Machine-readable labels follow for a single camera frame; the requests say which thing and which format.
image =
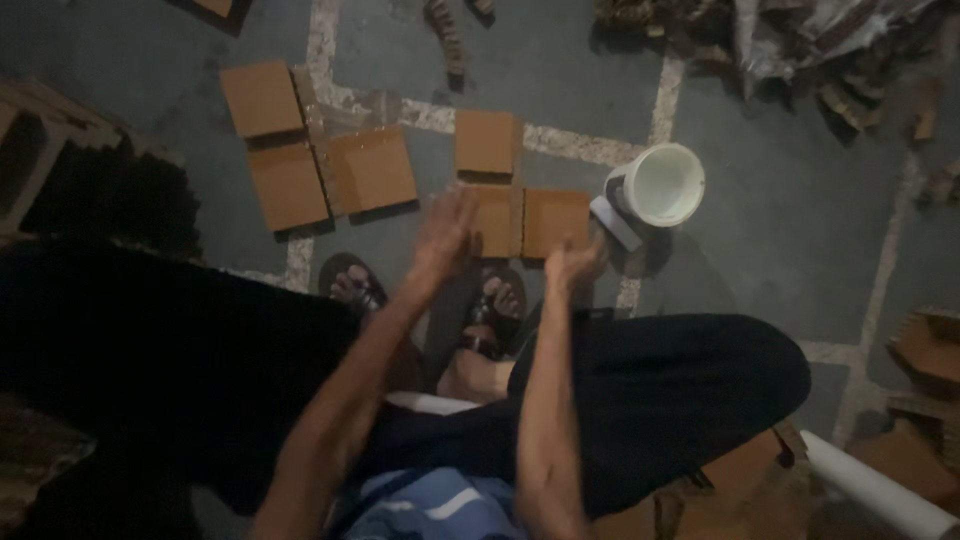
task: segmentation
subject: forearm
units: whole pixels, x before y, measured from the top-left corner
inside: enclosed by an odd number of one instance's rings
[[[412,274],[361,331],[287,436],[251,538],[318,536],[337,489],[366,444],[394,352],[434,288]]]
[[[520,412],[517,505],[537,538],[588,536],[573,404],[569,292],[548,284]]]

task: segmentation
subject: hand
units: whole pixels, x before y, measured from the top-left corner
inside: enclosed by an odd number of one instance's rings
[[[568,237],[553,249],[543,265],[547,291],[572,294],[577,287],[599,278],[606,266],[607,247],[603,233],[598,232],[590,247],[581,250],[575,249]]]
[[[433,201],[417,239],[413,276],[439,286],[463,268],[476,210],[476,198],[459,182]]]

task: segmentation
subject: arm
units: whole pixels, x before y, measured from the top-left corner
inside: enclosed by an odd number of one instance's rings
[[[580,491],[580,445],[573,408],[570,297],[606,263],[602,236],[547,260],[546,297],[516,449],[516,509],[534,538],[589,538]]]
[[[403,285],[361,331],[283,443],[251,539],[320,536],[337,490],[367,444],[394,352],[455,270],[475,210],[459,186],[437,199]]]

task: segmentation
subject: white bucket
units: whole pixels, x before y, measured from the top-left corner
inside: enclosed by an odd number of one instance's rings
[[[635,160],[615,168],[607,176],[604,193],[623,212],[655,227],[673,227],[700,206],[705,180],[697,155],[681,144],[667,142],[651,146]]]

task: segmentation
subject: blue shirt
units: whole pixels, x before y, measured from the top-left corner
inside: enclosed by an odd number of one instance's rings
[[[360,497],[402,474],[364,482]],[[348,530],[348,540],[526,540],[513,512],[514,490],[501,479],[433,470],[376,502]]]

